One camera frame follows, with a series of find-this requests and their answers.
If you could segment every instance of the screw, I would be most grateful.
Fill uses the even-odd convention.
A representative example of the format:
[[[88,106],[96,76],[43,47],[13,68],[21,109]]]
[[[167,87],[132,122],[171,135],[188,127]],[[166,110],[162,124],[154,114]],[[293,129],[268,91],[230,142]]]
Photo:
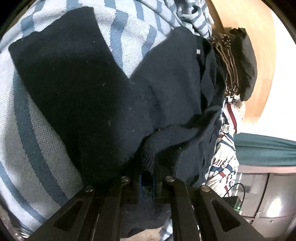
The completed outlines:
[[[201,189],[203,192],[208,192],[208,191],[210,190],[209,186],[207,186],[207,185],[202,185],[202,186],[200,187],[200,189]]]
[[[166,177],[165,177],[165,180],[166,180],[167,182],[171,183],[171,182],[173,182],[173,181],[175,180],[175,178],[172,177],[172,176],[166,176]]]
[[[122,176],[122,177],[121,177],[121,181],[122,181],[123,183],[126,183],[128,180],[129,180],[129,178],[128,178],[127,176]]]
[[[86,192],[92,192],[94,190],[94,187],[93,186],[86,186],[85,187],[85,191]]]

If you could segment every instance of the blue and white striped fabric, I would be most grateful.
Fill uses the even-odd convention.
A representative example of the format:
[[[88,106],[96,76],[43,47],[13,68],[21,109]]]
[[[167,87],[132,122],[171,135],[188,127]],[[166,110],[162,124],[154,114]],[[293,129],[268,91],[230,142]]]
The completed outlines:
[[[42,31],[71,9],[90,6],[116,63],[130,77],[172,28],[184,25],[195,34],[210,36],[205,1],[199,4],[199,17],[185,22],[163,0],[37,0],[4,35],[0,42],[0,198],[22,227],[36,230],[83,184],[59,136],[28,95],[9,45]]]

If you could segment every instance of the wooden panel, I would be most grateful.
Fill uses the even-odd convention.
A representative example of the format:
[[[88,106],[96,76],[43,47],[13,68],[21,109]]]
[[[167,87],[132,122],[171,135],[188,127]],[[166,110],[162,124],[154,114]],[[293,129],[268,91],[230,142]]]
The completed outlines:
[[[246,101],[245,123],[256,123],[265,107],[276,61],[275,27],[271,10],[261,0],[207,0],[215,21],[213,33],[245,28],[255,51],[258,77]]]

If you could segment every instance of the pink trim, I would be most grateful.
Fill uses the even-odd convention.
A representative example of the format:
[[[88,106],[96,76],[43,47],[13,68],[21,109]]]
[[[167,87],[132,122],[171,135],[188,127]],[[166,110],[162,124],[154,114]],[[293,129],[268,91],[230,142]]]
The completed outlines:
[[[296,166],[265,167],[265,166],[239,165],[238,172],[243,172],[243,173],[296,173]]]

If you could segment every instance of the red stripe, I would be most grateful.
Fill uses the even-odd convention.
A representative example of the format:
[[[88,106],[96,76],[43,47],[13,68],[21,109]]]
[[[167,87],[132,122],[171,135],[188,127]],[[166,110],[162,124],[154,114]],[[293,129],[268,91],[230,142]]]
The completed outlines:
[[[226,177],[224,172],[219,172],[219,174],[220,174],[221,177]]]
[[[228,191],[227,186],[225,186],[224,189],[226,190],[226,192]],[[229,196],[229,192],[227,193],[227,195]]]
[[[227,104],[227,110],[229,112],[230,118],[231,118],[232,123],[234,125],[234,130],[235,130],[235,132],[237,132],[237,121],[235,120],[234,114],[231,109],[231,104],[229,104],[229,103]]]

